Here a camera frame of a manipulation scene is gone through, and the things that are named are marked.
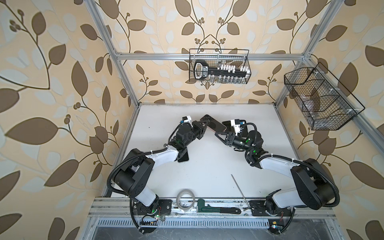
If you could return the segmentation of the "black phone case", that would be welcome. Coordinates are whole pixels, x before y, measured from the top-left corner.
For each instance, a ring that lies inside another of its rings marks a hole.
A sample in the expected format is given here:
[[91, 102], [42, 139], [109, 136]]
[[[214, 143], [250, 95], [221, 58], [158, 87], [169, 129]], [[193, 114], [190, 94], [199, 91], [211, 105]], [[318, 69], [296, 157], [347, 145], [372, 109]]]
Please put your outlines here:
[[239, 136], [245, 138], [248, 136], [248, 127], [246, 126], [246, 120], [240, 120], [240, 132]]

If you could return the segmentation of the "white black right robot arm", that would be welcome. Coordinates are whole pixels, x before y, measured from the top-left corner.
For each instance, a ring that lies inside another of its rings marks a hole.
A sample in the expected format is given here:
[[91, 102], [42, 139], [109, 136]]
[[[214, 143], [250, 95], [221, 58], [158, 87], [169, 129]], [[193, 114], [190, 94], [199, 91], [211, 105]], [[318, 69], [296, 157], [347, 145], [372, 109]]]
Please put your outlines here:
[[272, 217], [279, 215], [283, 209], [290, 209], [288, 221], [283, 226], [273, 223], [269, 228], [271, 234], [282, 235], [298, 208], [319, 210], [322, 207], [333, 208], [340, 203], [338, 187], [316, 160], [301, 161], [269, 153], [263, 149], [264, 140], [254, 123], [236, 119], [229, 121], [229, 124], [214, 121], [209, 128], [223, 144], [243, 152], [251, 167], [271, 170], [294, 181], [294, 188], [270, 193], [264, 205], [259, 207]]

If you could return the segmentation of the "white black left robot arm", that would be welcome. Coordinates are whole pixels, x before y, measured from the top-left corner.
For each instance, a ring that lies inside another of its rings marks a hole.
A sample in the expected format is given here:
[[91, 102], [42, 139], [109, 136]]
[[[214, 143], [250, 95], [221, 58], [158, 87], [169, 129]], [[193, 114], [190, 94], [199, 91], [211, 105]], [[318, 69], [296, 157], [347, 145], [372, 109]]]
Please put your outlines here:
[[135, 220], [133, 202], [142, 204], [147, 212], [145, 216], [161, 212], [159, 196], [147, 187], [152, 170], [170, 162], [187, 162], [188, 145], [203, 138], [209, 123], [207, 119], [192, 122], [189, 116], [183, 117], [162, 149], [149, 152], [132, 149], [109, 174], [108, 190], [129, 197], [130, 216], [141, 234], [147, 231]]

